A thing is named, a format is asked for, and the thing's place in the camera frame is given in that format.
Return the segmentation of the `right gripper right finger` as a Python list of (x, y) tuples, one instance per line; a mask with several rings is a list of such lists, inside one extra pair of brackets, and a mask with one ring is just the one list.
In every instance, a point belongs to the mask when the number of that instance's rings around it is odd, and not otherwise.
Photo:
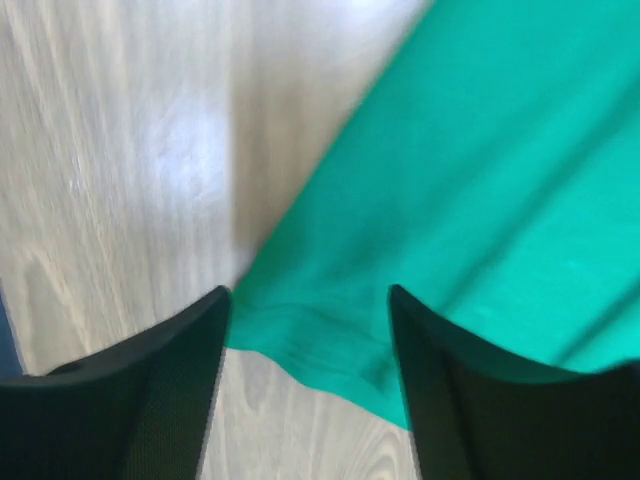
[(389, 292), (423, 479), (635, 479), (639, 364), (579, 374), (516, 355)]

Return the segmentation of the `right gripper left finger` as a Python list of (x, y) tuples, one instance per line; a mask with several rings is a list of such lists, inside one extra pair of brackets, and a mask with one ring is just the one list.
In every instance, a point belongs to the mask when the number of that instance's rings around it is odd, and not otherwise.
[(104, 350), (2, 378), (2, 478), (198, 478), (230, 313), (219, 286)]

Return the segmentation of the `green t shirt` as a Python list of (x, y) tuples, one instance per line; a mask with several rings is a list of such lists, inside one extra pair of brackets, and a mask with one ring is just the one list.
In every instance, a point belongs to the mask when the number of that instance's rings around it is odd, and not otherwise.
[(235, 288), (228, 344), (405, 426), (396, 284), (545, 364), (638, 357), (637, 2), (436, 2)]

